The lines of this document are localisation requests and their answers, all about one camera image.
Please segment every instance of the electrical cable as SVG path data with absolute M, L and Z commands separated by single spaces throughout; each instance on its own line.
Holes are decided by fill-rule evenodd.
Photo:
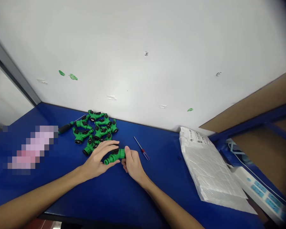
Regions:
M 259 179 L 269 190 L 271 190 L 274 194 L 276 194 L 276 196 L 277 197 L 279 197 L 281 200 L 283 200 L 285 203 L 286 203 L 286 200 L 284 200 L 282 197 L 280 197 L 275 191 L 273 191 L 268 185 L 266 185 L 251 169 L 249 169 L 239 158 L 238 158 L 238 156 L 236 156 L 237 157 L 237 159 L 250 171 L 250 172 L 252 172 L 254 175 L 255 175 L 255 177 L 257 178 L 257 179 Z

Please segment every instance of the white plastic bag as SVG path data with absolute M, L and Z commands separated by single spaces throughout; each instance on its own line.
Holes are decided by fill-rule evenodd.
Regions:
M 246 194 L 234 181 L 230 169 L 207 136 L 181 127 L 180 145 L 202 201 L 256 214 L 247 202 Z

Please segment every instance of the screwdriver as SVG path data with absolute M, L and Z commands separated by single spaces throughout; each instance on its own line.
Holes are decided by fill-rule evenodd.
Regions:
M 71 126 L 74 125 L 74 123 L 75 123 L 77 120 L 72 121 L 72 122 L 70 122 L 70 123 L 68 123 L 68 124 L 65 124 L 64 126 L 60 127 L 60 128 L 58 129 L 58 134 L 62 134 L 62 133 L 64 133 L 64 132 L 66 132 L 68 129 L 70 129 Z
M 147 153 L 145 152 L 145 150 L 140 146 L 140 144 L 138 143 L 139 147 L 141 148 L 141 152 L 143 153 L 144 157 L 146 158 L 146 160 L 149 161 L 149 156 L 147 155 Z

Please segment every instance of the green hose connector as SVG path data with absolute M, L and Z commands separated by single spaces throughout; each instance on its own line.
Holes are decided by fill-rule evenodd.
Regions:
M 90 134 L 92 134 L 93 130 L 85 130 L 84 132 L 80 132 L 78 129 L 75 127 L 72 128 L 73 134 L 75 136 L 74 142 L 76 144 L 81 144 L 83 140 L 88 137 Z
M 100 119 L 96 121 L 94 124 L 111 126 L 111 121 L 109 120 L 108 114 L 105 114 L 104 119 Z
M 105 115 L 105 113 L 94 113 L 92 110 L 88 111 L 89 115 L 90 115 L 90 121 L 91 122 L 95 122 L 98 118 L 103 117 Z
M 99 143 L 95 144 L 95 141 L 93 140 L 93 136 L 89 135 L 89 139 L 87 141 L 87 146 L 83 149 L 83 153 L 86 156 L 89 156 L 93 152 L 93 150 L 95 148 L 97 148 L 98 145 L 99 145 Z
M 78 120 L 75 122 L 75 126 L 76 127 L 82 127 L 82 128 L 85 128 L 85 129 L 89 129 L 91 130 L 92 127 L 88 125 L 87 121 L 88 119 L 90 118 L 90 115 L 85 115 L 81 118 L 81 120 Z
M 104 160 L 104 164 L 108 165 L 109 163 L 115 162 L 117 159 L 125 158 L 125 150 L 124 149 L 116 149 L 112 151 L 112 154 Z
M 109 140 L 112 140 L 112 134 L 111 133 L 108 133 L 106 138 L 104 139 L 104 141 L 109 141 Z
M 95 140 L 100 140 L 103 136 L 107 135 L 108 133 L 111 132 L 110 129 L 102 129 L 98 124 L 95 125 L 95 135 L 94 135 L 94 139 Z
M 111 133 L 113 133 L 113 134 L 115 134 L 116 132 L 119 131 L 119 129 L 117 128 L 117 122 L 115 119 L 112 121 L 110 129 L 111 129 Z

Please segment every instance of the black screwdriver handle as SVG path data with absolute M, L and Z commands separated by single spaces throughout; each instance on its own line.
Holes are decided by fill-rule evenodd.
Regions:
M 70 122 L 70 123 L 68 123 L 68 124 L 66 124 L 66 125 L 64 125 L 64 126 L 62 126 L 62 127 L 60 127 L 60 128 L 58 129 L 58 134 L 62 134 L 62 133 L 64 133 L 64 132 L 66 132 L 68 129 L 70 129 L 71 126 L 73 126 L 73 124 L 74 124 L 74 122 L 72 121 L 72 122 Z

